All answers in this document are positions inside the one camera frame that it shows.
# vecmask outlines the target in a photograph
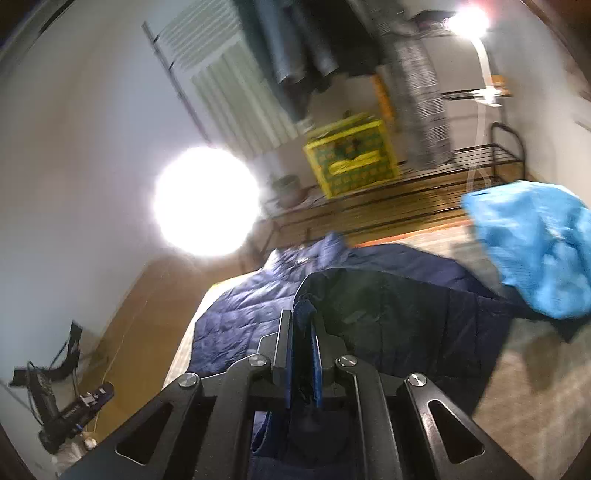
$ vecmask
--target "blue plastic bag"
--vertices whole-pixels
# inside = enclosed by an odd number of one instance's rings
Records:
[[[517,181],[462,197],[476,235],[530,307],[555,319],[591,312],[591,212],[564,187]]]

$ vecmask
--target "hanging clothes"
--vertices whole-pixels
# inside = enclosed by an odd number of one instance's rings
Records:
[[[443,21],[453,17],[457,12],[449,10],[423,10],[412,17],[420,32],[443,30]]]
[[[398,274],[362,268],[310,274],[294,298],[290,405],[267,413],[256,432],[252,480],[282,478],[278,471],[290,479],[356,478],[350,412],[319,405],[322,375],[315,373],[320,367],[310,348],[317,317],[328,334],[345,341],[349,353],[379,372],[398,378],[423,372],[471,413],[513,315],[505,302]]]
[[[453,151],[446,108],[417,24],[406,19],[397,0],[350,1],[365,24],[373,26],[368,28],[383,49],[384,71],[380,73],[404,133],[407,166],[429,170],[448,162]]]
[[[304,279],[311,273],[334,267],[388,272],[445,287],[445,291],[469,293],[462,298],[497,301],[493,292],[454,260],[399,244],[348,248],[341,236],[330,233],[308,247],[274,250],[260,271],[223,293],[195,324],[188,371],[200,377],[216,375],[225,372],[237,360],[256,353],[261,337],[277,331],[281,310],[293,308],[294,296]],[[343,294],[343,298],[351,298],[350,292]],[[446,309],[441,307],[442,314]],[[467,307],[458,308],[459,312],[467,310]],[[462,323],[458,322],[454,332],[461,330]],[[454,348],[459,348],[460,344],[450,343]],[[368,348],[379,345],[381,343],[376,342]],[[476,403],[473,399],[463,402],[462,396],[452,396],[452,399],[465,410],[472,410]]]
[[[246,42],[281,106],[306,118],[335,73],[372,75],[379,46],[346,0],[233,0]]]

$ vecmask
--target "lamp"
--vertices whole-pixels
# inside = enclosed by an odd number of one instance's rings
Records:
[[[489,106],[500,106],[495,99],[501,91],[495,88],[492,81],[488,55],[481,40],[490,27],[490,21],[486,14],[480,8],[473,5],[464,7],[453,17],[445,19],[443,21],[443,27],[456,35],[467,38],[474,45],[478,54],[478,60],[480,61],[482,78],[486,86],[483,90],[474,90],[471,92],[476,101]]]
[[[259,214],[259,191],[246,165],[215,148],[185,151],[157,180],[154,214],[163,237],[194,255],[237,250]]]
[[[460,9],[460,11],[451,18],[443,21],[443,27],[456,35],[465,37],[472,42],[482,71],[482,79],[485,88],[482,90],[473,90],[470,93],[474,97],[478,106],[478,123],[476,124],[476,142],[475,148],[478,148],[478,154],[474,155],[470,161],[470,169],[466,179],[466,192],[473,189],[474,176],[478,171],[484,180],[486,187],[491,187],[492,182],[486,171],[479,166],[482,144],[484,143],[484,134],[486,127],[486,106],[500,106],[496,102],[496,96],[501,93],[495,88],[492,81],[491,66],[488,62],[486,48],[480,39],[486,34],[490,27],[490,22],[486,14],[478,7],[470,5]]]

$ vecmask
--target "dark blue fabric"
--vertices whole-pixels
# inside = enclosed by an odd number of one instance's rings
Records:
[[[330,267],[386,271],[496,298],[456,261],[397,244],[348,248],[330,233],[310,247],[275,250],[261,271],[223,293],[195,324],[188,371],[215,375],[256,353],[260,338],[277,331],[281,310],[293,307],[302,281]]]
[[[308,333],[318,315],[348,352],[396,377],[425,373],[468,413],[486,387],[513,318],[503,301],[350,268],[310,274],[294,301],[294,331],[300,334],[293,340],[292,406],[268,414],[253,445],[253,462],[265,456],[296,469],[332,466],[325,474],[350,464],[351,418],[347,409],[316,408]],[[260,463],[259,470],[268,465]],[[265,477],[259,474],[253,478]]]
[[[562,340],[567,343],[570,343],[576,337],[582,327],[591,322],[591,313],[579,318],[556,320],[543,313],[536,312],[525,302],[519,294],[519,290],[508,285],[503,286],[503,298],[514,305],[516,317],[533,320],[534,322],[548,322],[562,337]]]
[[[307,248],[273,252],[260,272],[220,296],[196,323],[189,371],[217,374],[255,353],[296,293],[306,308],[294,309],[294,325],[305,331],[322,313],[327,332],[351,353],[390,375],[426,373],[468,413],[512,318],[508,304],[453,260],[395,244],[349,249],[330,234]],[[353,475],[349,418],[314,408],[313,390],[312,383],[289,412],[255,426],[249,478]]]

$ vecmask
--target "white cable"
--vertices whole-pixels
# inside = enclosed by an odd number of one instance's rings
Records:
[[[478,60],[480,61],[480,69],[482,70],[482,79],[486,85],[486,90],[494,90],[495,85],[492,81],[491,66],[488,62],[488,55],[486,54],[486,48],[482,44],[480,38],[470,37],[470,41],[474,45],[476,53],[478,54]],[[470,169],[468,169],[468,177],[466,179],[466,193],[470,193],[474,189],[474,176],[476,172],[480,174],[484,180],[486,188],[492,186],[492,182],[484,168],[480,166],[480,159],[482,157],[482,145],[484,143],[484,134],[486,128],[486,105],[479,102],[474,95],[474,101],[478,108],[478,123],[476,124],[476,141],[475,147],[478,147],[478,153],[472,156],[470,160]]]
[[[156,282],[154,288],[152,288],[152,290],[150,291],[150,293],[148,293],[148,295],[146,296],[146,300],[143,303],[143,305],[135,312],[134,316],[131,318],[131,322],[129,323],[129,326],[125,329],[125,333],[123,334],[123,336],[121,337],[121,342],[119,343],[119,346],[117,347],[117,350],[115,351],[115,354],[113,355],[113,358],[111,359],[109,365],[107,366],[106,370],[105,370],[105,374],[103,375],[103,379],[100,382],[101,384],[105,383],[106,377],[109,374],[109,372],[111,371],[111,368],[113,367],[113,363],[115,363],[115,359],[117,358],[117,355],[119,354],[119,350],[121,350],[121,347],[123,346],[123,342],[125,341],[125,336],[129,333],[129,331],[131,330],[131,327],[133,326],[135,319],[138,317],[138,315],[140,313],[142,313],[144,311],[144,308],[146,307],[146,305],[148,304],[148,300],[152,297],[152,294],[156,291],[156,288],[158,288],[158,286],[160,285],[160,282],[162,281],[164,275],[167,273],[168,271],[168,267],[165,267],[162,271],[162,273],[160,274],[160,278],[158,279],[158,281]],[[95,421],[95,428],[92,429],[91,432],[86,431],[87,433],[96,433],[96,426],[99,422],[99,413],[100,410],[98,412],[96,412],[96,416],[94,418]]]

